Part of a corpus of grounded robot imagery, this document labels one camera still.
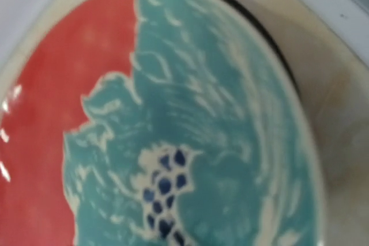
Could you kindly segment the teal wave pattern plate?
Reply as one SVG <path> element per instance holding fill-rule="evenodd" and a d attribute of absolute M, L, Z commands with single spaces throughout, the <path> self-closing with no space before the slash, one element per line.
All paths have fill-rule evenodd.
<path fill-rule="evenodd" d="M 2 245 L 323 245 L 317 150 L 222 0 L 83 0 L 1 75 Z"/>

